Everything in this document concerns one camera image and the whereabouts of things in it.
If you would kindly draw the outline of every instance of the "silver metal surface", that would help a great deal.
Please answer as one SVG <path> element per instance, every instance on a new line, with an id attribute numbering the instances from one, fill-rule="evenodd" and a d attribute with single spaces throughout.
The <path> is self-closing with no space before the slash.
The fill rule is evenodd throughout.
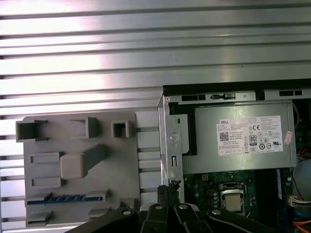
<path id="1" fill-rule="evenodd" d="M 187 205 L 180 205 L 178 208 L 179 208 L 179 209 L 182 209 L 182 210 L 185 210 L 185 209 L 188 208 L 188 206 L 187 206 Z"/>
<path id="2" fill-rule="evenodd" d="M 212 210 L 212 214 L 220 215 L 222 212 L 220 210 Z"/>
<path id="3" fill-rule="evenodd" d="M 181 148 L 183 154 L 189 151 L 188 116 L 186 114 L 173 115 L 176 122 L 180 125 Z"/>
<path id="4" fill-rule="evenodd" d="M 76 4 L 71 4 L 70 0 L 56 0 L 53 2 L 42 2 L 39 0 L 32 1 L 32 8 L 26 7 L 27 3 L 18 0 L 4 0 L 0 4 L 0 13 L 5 16 L 26 15 L 26 14 L 52 14 L 52 13 L 77 13 L 77 12 L 93 12 L 93 11 L 121 11 L 121 10 L 146 10 L 146 9 L 174 9 L 187 7 L 215 7 L 215 6 L 269 6 L 269 5 L 287 5 L 308 3 L 310 0 L 270 0 L 268 2 L 253 2 L 253 1 L 225 1 L 219 2 L 217 0 L 200 1 L 193 0 L 188 2 L 186 0 L 170 1 L 165 0 L 144 1 L 132 0 L 131 2 L 124 2 L 122 0 L 115 0 L 112 2 L 105 2 L 100 0 L 77 0 Z"/>
<path id="5" fill-rule="evenodd" d="M 182 168 L 182 140 L 181 126 L 177 118 L 169 115 L 168 103 L 170 99 L 162 97 L 159 104 L 160 151 L 161 151 L 161 179 L 162 184 L 171 181 L 179 182 L 179 199 L 185 201 L 184 179 Z"/>
<path id="6" fill-rule="evenodd" d="M 281 116 L 282 138 L 294 131 L 294 117 L 290 102 L 248 103 L 235 106 L 212 106 L 195 110 L 197 155 L 183 157 L 185 174 L 233 170 L 291 167 L 296 164 L 295 146 L 283 144 L 283 152 L 265 154 L 218 155 L 216 124 L 220 119 Z"/>
<path id="7" fill-rule="evenodd" d="M 141 201 L 155 202 L 156 192 L 150 191 L 160 179 L 164 183 L 169 179 L 163 172 L 166 149 L 159 148 L 158 140 L 152 143 L 145 137 L 155 140 L 158 118 L 164 118 L 164 106 L 159 106 L 159 117 L 156 111 L 162 86 L 310 78 L 310 3 L 0 1 L 0 15 L 5 19 L 0 20 L 0 34 L 6 35 L 0 40 L 4 58 L 0 61 L 4 78 L 0 79 L 2 174 L 21 174 L 22 145 L 15 143 L 16 120 L 128 109 L 136 112 L 138 131 L 145 133 L 138 142 L 142 171 L 158 171 L 159 150 L 163 155 L 161 174 L 142 175 L 153 187 L 142 182 L 148 188 L 142 188 Z M 1 212 L 7 213 L 2 218 L 9 218 L 2 230 L 25 232 L 23 187 L 19 187 L 23 177 L 5 178 L 1 194 L 8 201 L 2 203 Z M 35 231 L 62 233 L 72 227 Z"/>
<path id="8" fill-rule="evenodd" d="M 219 66 L 221 64 L 253 64 L 306 61 L 311 46 L 262 45 L 192 48 L 187 50 L 150 50 L 108 54 L 43 56 L 12 58 L 0 61 L 0 75 L 24 75 L 79 71 L 110 71 L 120 69 L 163 69 L 190 66 Z"/>
<path id="9" fill-rule="evenodd" d="M 221 205 L 222 208 L 226 209 L 226 202 L 225 202 L 225 196 L 226 195 L 234 195 L 234 194 L 239 194 L 240 197 L 242 195 L 242 199 L 240 198 L 241 202 L 241 212 L 245 216 L 245 192 L 244 192 L 245 187 L 243 189 L 231 189 L 231 190 L 224 190 L 220 192 L 220 200 L 221 200 Z"/>
<path id="10" fill-rule="evenodd" d="M 130 215 L 130 214 L 131 214 L 131 211 L 124 211 L 123 214 L 124 214 L 124 215 Z"/>

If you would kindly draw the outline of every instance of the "colored cable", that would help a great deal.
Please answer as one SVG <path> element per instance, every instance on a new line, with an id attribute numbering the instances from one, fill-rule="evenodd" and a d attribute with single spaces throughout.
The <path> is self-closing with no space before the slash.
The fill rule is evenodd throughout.
<path id="1" fill-rule="evenodd" d="M 295 180 L 294 172 L 293 172 L 293 171 L 292 171 L 292 178 L 293 178 L 293 182 L 294 182 L 295 188 L 296 188 L 296 190 L 297 190 L 297 192 L 298 192 L 298 195 L 300 196 L 300 198 L 301 198 L 302 200 L 305 200 L 305 199 L 302 197 L 301 192 L 299 191 L 299 189 L 298 189 L 298 187 L 297 187 L 297 184 L 296 184 L 296 180 Z"/>
<path id="2" fill-rule="evenodd" d="M 296 123 L 295 123 L 295 129 L 297 129 L 299 121 L 300 121 L 300 115 L 299 115 L 298 108 L 297 108 L 297 106 L 296 106 L 296 104 L 294 102 L 293 102 L 293 108 L 294 108 L 294 110 L 296 112 L 296 116 L 297 116 L 297 120 L 296 120 Z"/>

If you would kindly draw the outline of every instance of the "power supply label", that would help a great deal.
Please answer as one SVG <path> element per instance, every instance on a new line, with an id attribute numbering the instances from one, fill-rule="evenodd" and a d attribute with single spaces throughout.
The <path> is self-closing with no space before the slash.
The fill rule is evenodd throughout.
<path id="1" fill-rule="evenodd" d="M 218 155 L 283 151 L 280 116 L 224 119 L 217 124 Z"/>

